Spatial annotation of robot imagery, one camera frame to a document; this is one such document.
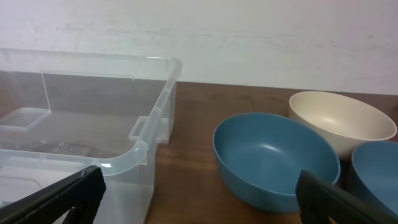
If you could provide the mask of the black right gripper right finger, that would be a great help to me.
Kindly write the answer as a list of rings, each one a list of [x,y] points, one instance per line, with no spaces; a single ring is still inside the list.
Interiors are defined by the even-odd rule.
[[[302,223],[397,224],[397,218],[372,208],[307,170],[300,172],[295,194]]]

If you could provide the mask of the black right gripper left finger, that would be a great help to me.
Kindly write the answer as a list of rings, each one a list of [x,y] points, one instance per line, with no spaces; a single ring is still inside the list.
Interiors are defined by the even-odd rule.
[[[86,167],[1,209],[1,223],[93,223],[106,184],[98,166]]]

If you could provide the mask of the blue bowl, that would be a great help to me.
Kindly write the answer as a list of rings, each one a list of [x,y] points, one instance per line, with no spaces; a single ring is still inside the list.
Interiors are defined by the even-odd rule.
[[[295,188],[302,170],[331,184],[341,173],[339,158],[323,137],[277,114],[241,113],[226,118],[215,128],[212,145],[227,188],[264,212],[299,210]]]
[[[397,143],[367,142],[351,155],[347,191],[397,217]]]

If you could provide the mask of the beige bowl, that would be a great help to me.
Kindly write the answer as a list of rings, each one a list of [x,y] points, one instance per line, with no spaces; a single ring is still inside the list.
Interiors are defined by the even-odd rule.
[[[292,95],[289,118],[323,136],[342,160],[349,159],[362,143],[390,140],[397,134],[395,122],[377,108],[324,91]]]

